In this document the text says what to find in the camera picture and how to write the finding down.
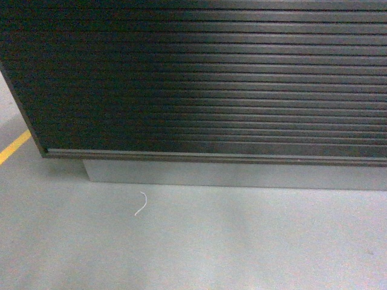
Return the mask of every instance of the gray metal plinth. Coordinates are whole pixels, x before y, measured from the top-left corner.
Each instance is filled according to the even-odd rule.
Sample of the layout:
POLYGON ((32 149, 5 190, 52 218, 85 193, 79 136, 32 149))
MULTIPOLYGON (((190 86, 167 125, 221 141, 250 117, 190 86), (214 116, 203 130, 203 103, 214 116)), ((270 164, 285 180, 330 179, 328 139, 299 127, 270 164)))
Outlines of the gray metal plinth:
POLYGON ((387 190, 387 168, 84 160, 90 180, 141 184, 387 190))

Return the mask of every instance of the yellow painted stripe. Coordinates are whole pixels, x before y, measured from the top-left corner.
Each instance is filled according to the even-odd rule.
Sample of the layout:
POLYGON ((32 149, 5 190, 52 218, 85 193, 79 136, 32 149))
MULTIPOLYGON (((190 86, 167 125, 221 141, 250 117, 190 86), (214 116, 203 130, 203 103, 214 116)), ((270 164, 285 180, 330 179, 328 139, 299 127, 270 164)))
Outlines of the yellow painted stripe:
POLYGON ((7 148, 0 153, 0 165, 19 149, 31 137, 31 132, 26 130, 18 139, 14 140, 7 148))

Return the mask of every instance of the white wire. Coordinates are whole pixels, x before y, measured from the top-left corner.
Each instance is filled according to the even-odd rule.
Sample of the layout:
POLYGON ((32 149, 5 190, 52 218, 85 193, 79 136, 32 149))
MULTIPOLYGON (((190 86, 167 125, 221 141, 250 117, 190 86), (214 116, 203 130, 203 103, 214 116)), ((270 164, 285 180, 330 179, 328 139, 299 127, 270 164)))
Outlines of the white wire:
MULTIPOLYGON (((145 195, 145 205, 146 205, 146 203, 148 202, 148 199, 146 198, 146 194, 143 193, 143 192, 141 192, 141 193, 142 193, 143 195, 145 195)), ((134 214, 134 216, 136 216, 137 213, 139 213, 140 211, 142 211, 142 209, 145 208, 145 205, 144 205, 142 208, 140 208, 139 210, 137 210, 137 212, 134 214)))

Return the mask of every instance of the dark gray roller shutter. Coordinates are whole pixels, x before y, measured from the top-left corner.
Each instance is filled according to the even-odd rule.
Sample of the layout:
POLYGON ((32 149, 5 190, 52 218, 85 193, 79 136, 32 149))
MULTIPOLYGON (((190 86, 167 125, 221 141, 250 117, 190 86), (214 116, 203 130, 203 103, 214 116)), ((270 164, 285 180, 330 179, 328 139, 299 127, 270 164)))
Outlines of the dark gray roller shutter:
POLYGON ((45 156, 386 164, 386 1, 0 6, 45 156))

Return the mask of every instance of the gray concrete floor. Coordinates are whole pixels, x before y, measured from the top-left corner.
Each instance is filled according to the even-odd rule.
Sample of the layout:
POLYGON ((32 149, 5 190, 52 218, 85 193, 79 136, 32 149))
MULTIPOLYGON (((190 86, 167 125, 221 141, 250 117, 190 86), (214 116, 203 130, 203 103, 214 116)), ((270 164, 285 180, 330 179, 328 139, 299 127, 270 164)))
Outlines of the gray concrete floor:
POLYGON ((0 197, 0 289, 387 289, 386 192, 99 184, 30 139, 0 197))

